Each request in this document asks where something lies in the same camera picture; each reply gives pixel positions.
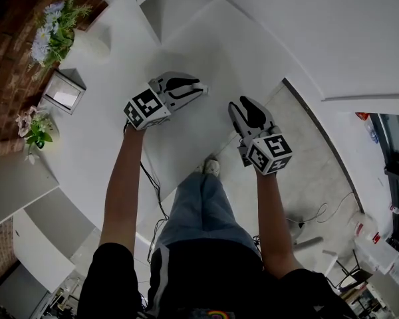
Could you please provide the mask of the white vase with purple flowers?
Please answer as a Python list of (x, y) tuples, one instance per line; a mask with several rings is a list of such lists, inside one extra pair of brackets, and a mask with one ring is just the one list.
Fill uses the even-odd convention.
[(79, 19), (92, 13), (93, 6), (88, 3), (76, 5), (75, 2), (62, 0), (51, 3), (36, 19), (38, 28), (31, 45), (32, 61), (27, 70), (32, 70), (35, 65), (39, 68), (31, 80), (42, 79), (71, 52), (82, 53), (98, 62), (109, 57), (110, 47), (103, 40), (76, 27)]

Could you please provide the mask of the person's black shirt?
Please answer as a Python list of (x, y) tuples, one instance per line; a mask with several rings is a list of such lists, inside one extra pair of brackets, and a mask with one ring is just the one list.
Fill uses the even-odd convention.
[(96, 250), (77, 319), (356, 319), (324, 275), (306, 269), (276, 278), (257, 253), (219, 239), (180, 241), (152, 257), (148, 305), (142, 306), (132, 253)]

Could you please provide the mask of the dark picture frame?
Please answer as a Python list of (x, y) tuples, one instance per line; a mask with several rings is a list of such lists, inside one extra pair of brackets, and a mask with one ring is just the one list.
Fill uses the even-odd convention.
[(73, 114), (85, 91), (86, 86), (77, 69), (53, 70), (42, 99), (67, 114)]

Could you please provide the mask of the person's right forearm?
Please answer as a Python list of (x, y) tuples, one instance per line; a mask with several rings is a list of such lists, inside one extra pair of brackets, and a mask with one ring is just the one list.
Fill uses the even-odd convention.
[(262, 261), (265, 270), (277, 278), (300, 269), (285, 217), (277, 178), (274, 173), (256, 173), (258, 224)]

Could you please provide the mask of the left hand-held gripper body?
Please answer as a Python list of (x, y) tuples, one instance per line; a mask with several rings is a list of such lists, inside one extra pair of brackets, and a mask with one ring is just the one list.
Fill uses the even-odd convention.
[(163, 78), (143, 83), (138, 86), (136, 94), (129, 98), (124, 113), (136, 130), (160, 125), (171, 116), (164, 96), (166, 83), (167, 79)]

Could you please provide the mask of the person's right shoe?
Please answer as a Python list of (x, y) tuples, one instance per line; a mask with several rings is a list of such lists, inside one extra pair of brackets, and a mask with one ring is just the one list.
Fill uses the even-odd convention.
[(215, 157), (207, 158), (204, 161), (203, 173), (213, 175), (216, 178), (220, 176), (220, 164)]

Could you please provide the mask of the person's blue jeans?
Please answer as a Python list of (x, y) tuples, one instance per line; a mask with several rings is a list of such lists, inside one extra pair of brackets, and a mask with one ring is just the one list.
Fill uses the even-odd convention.
[(259, 251), (235, 220), (216, 176), (195, 172), (178, 186), (151, 265), (171, 259), (186, 267), (263, 270)]

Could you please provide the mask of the white desk with drawers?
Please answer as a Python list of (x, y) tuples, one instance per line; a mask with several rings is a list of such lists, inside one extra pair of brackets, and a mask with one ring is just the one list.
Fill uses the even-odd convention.
[(142, 161), (158, 178), (161, 197), (167, 197), (229, 138), (229, 102), (241, 95), (266, 102), (290, 65), (280, 44), (225, 0), (213, 1), (163, 46), (151, 39), (124, 0), (111, 4), (89, 33), (110, 41), (110, 56), (102, 64), (77, 54), (64, 61), (65, 68), (78, 71), (86, 92), (72, 114), (51, 108), (60, 137), (42, 159), (66, 196), (97, 227), (122, 143), (124, 107), (147, 81), (177, 71), (210, 88), (146, 131)]

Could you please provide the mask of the clear container with red label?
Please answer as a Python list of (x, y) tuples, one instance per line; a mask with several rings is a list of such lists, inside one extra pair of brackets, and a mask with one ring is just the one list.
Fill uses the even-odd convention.
[(399, 252), (378, 232), (374, 219), (356, 212), (350, 219), (354, 243), (374, 270), (389, 274), (399, 285)]

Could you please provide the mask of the clear plastic water bottle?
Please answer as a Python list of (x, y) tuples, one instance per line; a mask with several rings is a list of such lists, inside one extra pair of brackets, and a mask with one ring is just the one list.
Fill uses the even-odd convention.
[(376, 130), (374, 128), (373, 123), (370, 121), (370, 119), (368, 119), (365, 122), (365, 128), (371, 138), (371, 140), (375, 143), (378, 144), (379, 143), (379, 139), (378, 139), (378, 134), (376, 133)]

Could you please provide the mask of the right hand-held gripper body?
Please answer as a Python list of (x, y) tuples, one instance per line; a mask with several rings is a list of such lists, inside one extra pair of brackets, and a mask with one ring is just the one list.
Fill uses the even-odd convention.
[(262, 175), (277, 173), (293, 156), (278, 126), (260, 133), (247, 146), (241, 142), (238, 151), (243, 165), (252, 165)]

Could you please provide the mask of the white open cabinet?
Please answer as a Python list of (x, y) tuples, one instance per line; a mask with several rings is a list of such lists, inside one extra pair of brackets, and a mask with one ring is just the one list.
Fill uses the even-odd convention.
[(13, 216), (13, 249), (33, 277), (53, 293), (75, 269), (70, 258), (94, 225), (56, 188)]

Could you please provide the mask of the person's left forearm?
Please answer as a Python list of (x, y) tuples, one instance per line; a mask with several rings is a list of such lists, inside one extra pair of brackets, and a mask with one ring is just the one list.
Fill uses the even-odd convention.
[(144, 130), (127, 125), (106, 190), (100, 244), (117, 243), (134, 251)]

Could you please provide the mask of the pink flowers in green vase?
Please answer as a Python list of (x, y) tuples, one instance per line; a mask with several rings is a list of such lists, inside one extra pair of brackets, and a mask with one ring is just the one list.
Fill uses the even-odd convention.
[(51, 149), (60, 139), (59, 130), (47, 109), (30, 106), (17, 115), (18, 136), (24, 140), (25, 160), (34, 164), (39, 152)]

